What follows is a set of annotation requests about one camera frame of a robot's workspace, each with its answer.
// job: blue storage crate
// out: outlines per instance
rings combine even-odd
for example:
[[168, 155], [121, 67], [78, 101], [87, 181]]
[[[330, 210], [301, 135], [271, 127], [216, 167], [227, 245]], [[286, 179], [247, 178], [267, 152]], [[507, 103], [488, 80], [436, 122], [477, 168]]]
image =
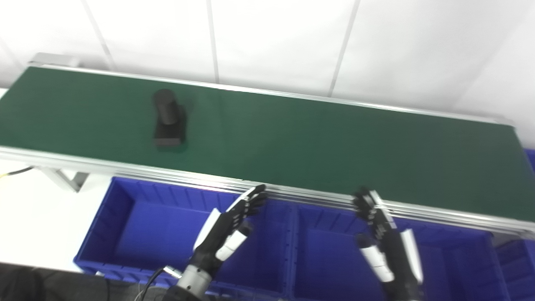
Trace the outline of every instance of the blue storage crate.
[[[426, 300], [509, 300], [490, 233], [404, 219], [396, 223], [416, 236]], [[302, 205], [296, 226], [292, 299], [384, 300], [380, 282], [354, 243], [354, 234], [368, 229], [353, 212]]]
[[[155, 269], [184, 269], [212, 208], [237, 194], [114, 178], [75, 262], [87, 273], [145, 284]], [[223, 265], [210, 294], [240, 300], [381, 301], [354, 243], [368, 231], [350, 210], [268, 200], [255, 230]], [[491, 234], [396, 219], [415, 232], [429, 301], [509, 301]], [[176, 284], [162, 274], [157, 285]]]
[[[236, 197], [114, 178], [74, 262], [90, 274], [99, 271], [110, 279], [139, 283], [165, 265], [183, 270], [210, 211], [226, 210]], [[289, 203], [268, 200], [261, 213], [250, 218], [253, 234], [225, 262], [212, 291], [264, 299], [284, 295], [292, 209]], [[162, 274], [156, 284], [168, 287], [176, 280]]]
[[511, 301], [535, 301], [535, 241], [509, 242], [497, 252]]
[[533, 168], [533, 171], [535, 172], [535, 149], [526, 149], [526, 155], [528, 156], [528, 160], [531, 163], [531, 167]]

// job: black cable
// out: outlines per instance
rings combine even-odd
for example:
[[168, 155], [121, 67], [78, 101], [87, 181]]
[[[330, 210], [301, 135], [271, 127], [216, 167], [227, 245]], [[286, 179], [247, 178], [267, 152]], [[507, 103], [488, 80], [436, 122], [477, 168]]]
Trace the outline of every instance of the black cable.
[[163, 273], [164, 268], [159, 268], [154, 272], [154, 274], [149, 278], [149, 282], [147, 282], [147, 285], [145, 285], [145, 288], [143, 289], [143, 293], [141, 294], [140, 301], [143, 301], [145, 299], [145, 295], [147, 294], [147, 291], [149, 290], [149, 286], [156, 280], [156, 277], [160, 276], [161, 273]]
[[30, 167], [27, 167], [27, 168], [23, 168], [21, 170], [16, 170], [16, 171], [12, 171], [12, 172], [8, 172], [7, 175], [8, 176], [14, 176], [14, 175], [18, 175], [18, 174], [21, 174], [23, 172], [27, 172], [29, 170], [32, 170], [34, 167], [33, 166], [30, 166]]
[[30, 166], [30, 167], [27, 167], [27, 168], [23, 168], [21, 170], [16, 170], [16, 171], [12, 171], [12, 172], [8, 172], [7, 174], [2, 174], [0, 175], [0, 178], [2, 177], [7, 177], [7, 176], [14, 176], [14, 175], [18, 175], [18, 174], [21, 174], [23, 172], [27, 172], [29, 170], [32, 170], [34, 167], [33, 166]]

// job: white floor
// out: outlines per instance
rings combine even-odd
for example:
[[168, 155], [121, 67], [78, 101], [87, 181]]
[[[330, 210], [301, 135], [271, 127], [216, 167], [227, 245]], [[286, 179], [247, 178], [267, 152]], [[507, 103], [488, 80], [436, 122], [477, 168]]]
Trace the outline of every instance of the white floor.
[[[24, 167], [0, 160], [0, 174]], [[90, 175], [74, 193], [35, 169], [0, 178], [0, 262], [79, 272], [72, 260], [110, 179]]]

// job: black object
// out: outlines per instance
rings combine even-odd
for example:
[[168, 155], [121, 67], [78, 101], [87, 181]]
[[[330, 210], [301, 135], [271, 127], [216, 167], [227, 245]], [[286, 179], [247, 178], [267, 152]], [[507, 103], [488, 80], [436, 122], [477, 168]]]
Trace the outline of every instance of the black object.
[[27, 167], [27, 168], [23, 168], [23, 169], [21, 169], [21, 170], [16, 170], [16, 171], [8, 172], [7, 175], [8, 175], [8, 176], [18, 175], [18, 174], [21, 174], [21, 173], [23, 173], [23, 172], [30, 171], [30, 170], [32, 170], [33, 168], [34, 168], [33, 166], [30, 166], [30, 167]]
[[355, 242], [357, 243], [359, 249], [364, 249], [374, 245], [372, 239], [364, 233], [355, 235]]
[[45, 301], [46, 291], [41, 275], [29, 268], [18, 268], [0, 279], [2, 301]]
[[147, 291], [149, 290], [150, 285], [154, 282], [154, 280], [156, 280], [156, 278], [157, 278], [158, 276], [160, 276], [161, 273], [164, 272], [164, 268], [165, 268], [165, 267], [157, 269], [157, 270], [154, 272], [154, 274], [149, 278], [149, 281], [148, 281], [147, 284], [145, 285], [145, 288], [143, 288], [143, 293], [141, 294], [141, 299], [140, 299], [140, 301], [145, 300], [145, 295], [147, 294]]
[[393, 281], [383, 283], [386, 299], [399, 301], [423, 300], [423, 292], [420, 290], [418, 281], [412, 273], [399, 232], [386, 231], [380, 243], [388, 267], [394, 274]]
[[186, 139], [186, 111], [177, 104], [174, 93], [169, 89], [156, 91], [152, 96], [158, 121], [154, 132], [157, 146], [177, 146]]

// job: cable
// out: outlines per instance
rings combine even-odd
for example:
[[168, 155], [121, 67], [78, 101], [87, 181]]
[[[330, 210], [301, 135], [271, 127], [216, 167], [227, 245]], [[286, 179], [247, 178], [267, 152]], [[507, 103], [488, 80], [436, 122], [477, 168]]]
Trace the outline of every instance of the cable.
[[147, 285], [145, 285], [145, 288], [141, 292], [141, 300], [143, 301], [145, 299], [145, 295], [147, 294], [147, 291], [149, 290], [150, 285], [156, 280], [156, 277], [160, 276], [161, 273], [164, 272], [165, 267], [159, 268], [157, 271], [154, 272], [154, 274], [149, 278], [149, 281], [147, 282]]
[[[150, 287], [149, 290], [150, 290], [150, 289], [159, 289], [159, 288], [160, 288], [160, 287]], [[135, 296], [134, 301], [137, 301], [137, 299], [139, 298], [139, 296], [141, 296], [141, 293], [142, 293], [142, 292], [143, 292], [143, 291], [140, 290], [139, 293], [137, 293], [137, 296]]]
[[3, 175], [0, 175], [0, 178], [2, 177], [7, 177], [7, 176], [14, 176], [14, 175], [18, 175], [18, 174], [21, 174], [23, 172], [27, 172], [29, 170], [32, 170], [34, 167], [33, 166], [30, 166], [30, 167], [27, 167], [27, 168], [23, 168], [21, 170], [16, 170], [16, 171], [12, 171], [12, 172], [8, 172], [7, 174], [3, 174]]

